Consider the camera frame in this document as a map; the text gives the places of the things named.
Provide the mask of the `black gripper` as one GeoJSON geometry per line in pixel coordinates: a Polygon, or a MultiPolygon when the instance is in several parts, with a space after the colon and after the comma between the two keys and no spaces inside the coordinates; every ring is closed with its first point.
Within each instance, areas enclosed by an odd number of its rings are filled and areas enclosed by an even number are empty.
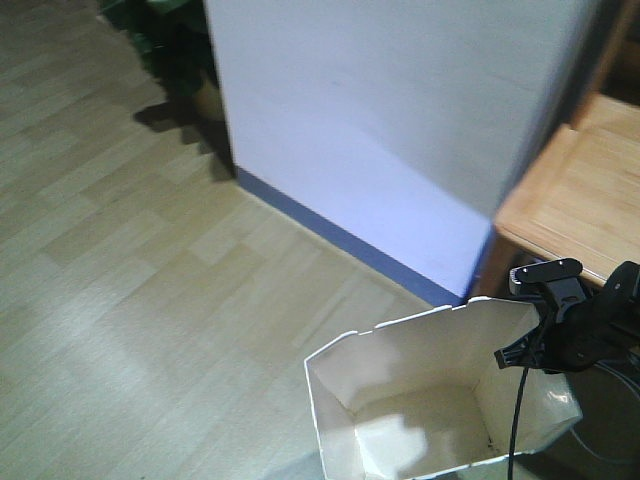
{"type": "Polygon", "coordinates": [[[620,355],[620,300],[600,292],[589,298],[575,293],[543,296],[546,311],[538,326],[498,349],[499,369],[522,367],[547,373],[580,372],[620,355]]]}

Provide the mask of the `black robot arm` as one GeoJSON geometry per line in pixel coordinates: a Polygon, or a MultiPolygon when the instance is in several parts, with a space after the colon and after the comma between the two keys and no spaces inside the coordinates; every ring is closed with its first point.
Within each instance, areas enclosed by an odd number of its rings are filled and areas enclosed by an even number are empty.
{"type": "Polygon", "coordinates": [[[540,320],[494,353],[501,369],[581,372],[639,346],[639,265],[623,262],[598,291],[581,280],[582,270],[564,258],[510,271],[511,293],[534,304],[540,320]]]}

